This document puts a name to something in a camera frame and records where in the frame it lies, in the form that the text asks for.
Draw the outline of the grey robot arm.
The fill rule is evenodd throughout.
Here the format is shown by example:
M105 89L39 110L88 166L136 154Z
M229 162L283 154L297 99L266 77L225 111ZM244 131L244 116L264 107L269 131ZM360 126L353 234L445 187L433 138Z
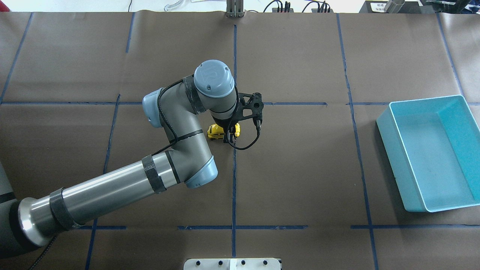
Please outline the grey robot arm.
M206 60L193 75L142 100L151 125L166 132L166 150L41 199L18 200L1 168L1 258L37 250L62 232L177 184L197 188L213 181L218 169L198 115L209 110L215 121L228 123L238 104L230 68Z

